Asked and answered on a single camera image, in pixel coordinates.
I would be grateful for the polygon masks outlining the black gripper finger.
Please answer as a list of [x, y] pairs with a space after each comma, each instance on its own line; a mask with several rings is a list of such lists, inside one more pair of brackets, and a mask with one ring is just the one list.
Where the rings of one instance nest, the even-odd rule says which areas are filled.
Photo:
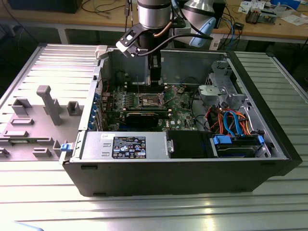
[[150, 80], [159, 81], [161, 78], [161, 55], [149, 55], [148, 68], [150, 70]]

